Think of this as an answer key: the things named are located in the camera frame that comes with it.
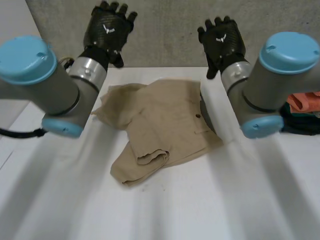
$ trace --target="black robotic glove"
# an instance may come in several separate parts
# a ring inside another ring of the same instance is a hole
[[[124,66],[120,51],[127,42],[129,33],[134,29],[137,17],[135,11],[126,18],[128,5],[123,4],[119,11],[118,2],[110,5],[102,1],[91,13],[91,20],[84,35],[84,48],[98,48],[106,52],[108,62],[117,68]]]
[[[199,42],[203,44],[208,62],[206,77],[213,79],[220,70],[222,73],[235,62],[246,61],[246,47],[238,29],[236,21],[226,16],[222,21],[220,17],[205,21],[206,31],[198,28]]]

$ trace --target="robotic hand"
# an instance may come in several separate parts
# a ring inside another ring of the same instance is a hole
[[[120,52],[127,42],[129,33],[134,29],[136,12],[131,12],[126,18],[128,5],[123,4],[119,11],[119,3],[109,5],[103,1],[96,6],[91,14],[91,20],[85,32],[83,45],[87,48],[98,48],[106,52],[109,62],[116,68],[124,66]]]
[[[134,29],[136,12],[128,6],[96,6],[84,36],[84,52],[66,73],[51,48],[37,36],[20,36],[0,46],[0,99],[29,100],[45,112],[41,129],[0,134],[41,137],[46,132],[78,138],[106,79],[109,63],[124,66],[120,52]]]
[[[203,27],[198,28],[199,42],[203,44],[209,66],[206,75],[208,79],[213,79],[217,72],[222,72],[230,62],[244,60],[246,54],[244,41],[234,20],[228,16],[223,21],[216,17],[214,23],[215,25],[207,19],[206,31]]]
[[[208,62],[207,78],[221,73],[243,134],[250,139],[264,138],[284,126],[279,109],[292,93],[320,91],[318,43],[298,32],[279,32],[262,47],[254,67],[245,59],[246,48],[238,25],[228,16],[215,25],[205,21],[206,31],[198,28]]]

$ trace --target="dark fabric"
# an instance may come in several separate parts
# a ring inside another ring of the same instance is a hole
[[[280,109],[280,115],[284,120],[282,132],[309,136],[320,134],[319,118],[314,115],[293,116],[287,104]]]

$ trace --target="white tabletop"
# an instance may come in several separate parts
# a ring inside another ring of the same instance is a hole
[[[126,132],[94,116],[79,139],[0,139],[0,240],[319,239],[320,137],[246,139],[220,77],[208,81],[206,70],[108,70],[100,95],[110,85],[201,80],[225,143],[132,188],[110,175]],[[30,103],[11,129],[38,128],[43,115]]]

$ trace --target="gray wall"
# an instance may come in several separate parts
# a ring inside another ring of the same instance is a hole
[[[58,57],[76,57],[90,19],[92,0],[26,0],[41,36]],[[121,0],[137,11],[123,48],[126,67],[204,67],[197,28],[205,19],[230,15],[238,22],[247,59],[282,31],[308,33],[320,41],[319,0]]]

